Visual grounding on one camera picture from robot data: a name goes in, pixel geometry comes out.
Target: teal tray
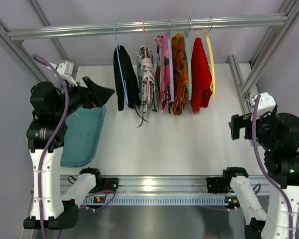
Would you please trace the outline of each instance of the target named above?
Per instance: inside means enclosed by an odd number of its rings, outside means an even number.
[[[68,130],[64,138],[62,167],[82,167],[95,156],[105,116],[101,108],[79,108],[66,119]]]

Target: clothes hanger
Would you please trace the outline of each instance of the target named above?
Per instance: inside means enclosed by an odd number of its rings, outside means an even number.
[[[189,30],[185,31],[185,51],[186,51],[186,57],[187,57],[187,65],[188,65],[188,99],[191,100],[191,91],[192,91],[192,84],[191,84],[191,51],[189,47],[189,39],[188,39],[188,34],[191,29],[191,19],[190,17],[188,18],[189,20]]]
[[[173,73],[173,55],[171,49],[171,41],[170,41],[170,20],[168,20],[168,54],[169,54],[169,73],[170,73],[170,83],[169,83],[169,91],[170,91],[170,99],[174,102],[174,73]]]
[[[116,53],[118,55],[118,62],[119,62],[119,68],[120,68],[120,73],[121,73],[121,78],[122,78],[122,84],[123,84],[125,100],[129,104],[128,91],[127,91],[127,88],[126,88],[126,81],[125,81],[125,79],[123,79],[123,73],[122,73],[122,68],[121,68],[121,61],[120,61],[120,55],[119,55],[120,46],[118,45],[118,38],[116,36],[116,23],[115,22],[114,22],[114,35],[115,35]]]
[[[148,82],[147,82],[147,87],[148,87],[148,104],[150,105],[150,74],[149,74],[149,66],[148,66],[148,55],[146,51],[146,43],[145,43],[145,26],[144,26],[144,20],[142,20],[143,23],[143,41],[144,41],[144,52],[145,52],[145,63],[146,63],[146,71],[148,74]]]
[[[209,58],[210,58],[210,64],[211,64],[211,76],[212,76],[212,81],[210,83],[210,90],[213,93],[213,99],[216,98],[216,76],[215,76],[215,64],[214,64],[214,55],[213,55],[213,50],[211,47],[210,39],[209,39],[209,32],[213,28],[213,18],[212,16],[209,17],[210,20],[210,28],[207,31],[204,29],[207,45],[208,45],[208,51],[209,51]]]

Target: clothing rod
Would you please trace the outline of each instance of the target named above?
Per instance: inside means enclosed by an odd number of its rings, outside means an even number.
[[[202,19],[192,19],[192,30],[210,29],[210,28],[229,28],[229,27],[252,27],[252,26],[279,26],[284,25],[288,19],[285,13],[247,15],[238,17],[212,17]],[[188,30],[190,26],[189,19],[181,20],[163,20],[144,22],[145,31],[175,31]],[[143,23],[129,22],[117,23],[117,34],[137,33],[143,31]],[[89,35],[110,35],[114,34],[114,24],[103,25],[77,25],[77,26],[59,26],[59,27],[40,27],[10,29],[7,35],[12,40],[89,36]]]

